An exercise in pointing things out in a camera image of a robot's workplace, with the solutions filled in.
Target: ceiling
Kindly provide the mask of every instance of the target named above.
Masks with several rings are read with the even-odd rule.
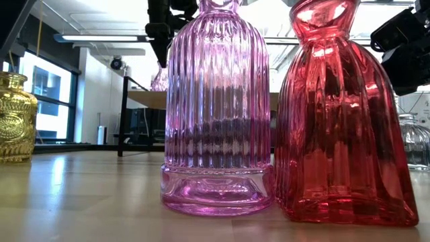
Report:
[[[285,4],[288,1],[247,0],[247,4],[239,9],[239,14],[266,37],[294,37],[288,14],[291,7]],[[369,38],[372,31],[406,9],[412,1],[395,1],[395,5],[371,4],[372,1],[366,3],[357,10],[351,30],[352,38]],[[35,4],[32,15],[40,17],[41,7],[43,21],[61,34],[144,34],[144,27],[148,23],[147,0],[43,0],[43,3]],[[115,53],[118,50],[126,53],[127,49],[139,49],[144,50],[148,59],[157,61],[148,43],[98,44],[96,47],[92,53],[102,59],[111,58],[106,53],[114,50]],[[269,45],[268,51],[271,68],[282,78],[297,48]]]

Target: pink glass bottle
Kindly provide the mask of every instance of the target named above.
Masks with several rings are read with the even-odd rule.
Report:
[[[418,223],[392,88],[348,40],[358,0],[302,0],[290,13],[302,50],[278,106],[275,196],[294,221]]]
[[[167,91],[169,85],[169,69],[162,68],[159,63],[159,72],[150,83],[151,91]]]
[[[273,200],[269,59],[239,1],[201,0],[172,43],[161,199],[174,210],[235,216]]]

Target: red glass vase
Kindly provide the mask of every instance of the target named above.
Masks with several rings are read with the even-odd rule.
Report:
[[[417,207],[388,78],[348,40],[358,0],[304,0],[279,97],[276,199],[294,221],[413,226]]]

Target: clear glass vase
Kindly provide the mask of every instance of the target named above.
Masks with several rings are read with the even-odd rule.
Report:
[[[161,198],[185,213],[235,216],[273,200],[269,59],[239,5],[200,1],[170,50]]]
[[[392,88],[348,40],[358,0],[301,0],[302,45],[279,97],[276,200],[294,221],[418,223]]]
[[[400,130],[410,170],[430,171],[430,132],[419,126],[417,114],[400,114]]]
[[[169,86],[169,68],[162,68],[159,63],[159,72],[150,83],[151,91],[167,91]]]

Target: ceiling light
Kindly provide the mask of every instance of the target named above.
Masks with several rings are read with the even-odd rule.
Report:
[[[146,36],[108,35],[61,35],[55,34],[57,42],[147,42]]]

